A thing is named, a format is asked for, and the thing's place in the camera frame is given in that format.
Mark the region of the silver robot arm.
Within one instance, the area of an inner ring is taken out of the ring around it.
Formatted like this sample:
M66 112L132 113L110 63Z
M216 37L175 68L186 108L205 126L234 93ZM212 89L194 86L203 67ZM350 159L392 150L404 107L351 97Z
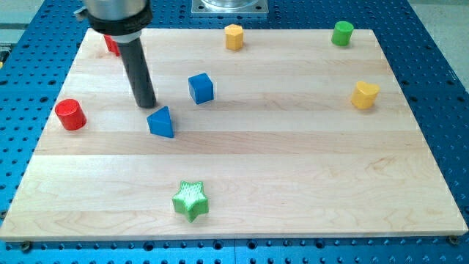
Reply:
M109 35L117 43L130 43L153 18L150 0L82 0L73 14L79 21L88 20L98 33Z

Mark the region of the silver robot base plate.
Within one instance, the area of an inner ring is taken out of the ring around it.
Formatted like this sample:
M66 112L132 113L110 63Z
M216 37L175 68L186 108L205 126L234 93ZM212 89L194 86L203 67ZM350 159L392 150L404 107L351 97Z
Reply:
M267 14L268 0L193 0L194 15Z

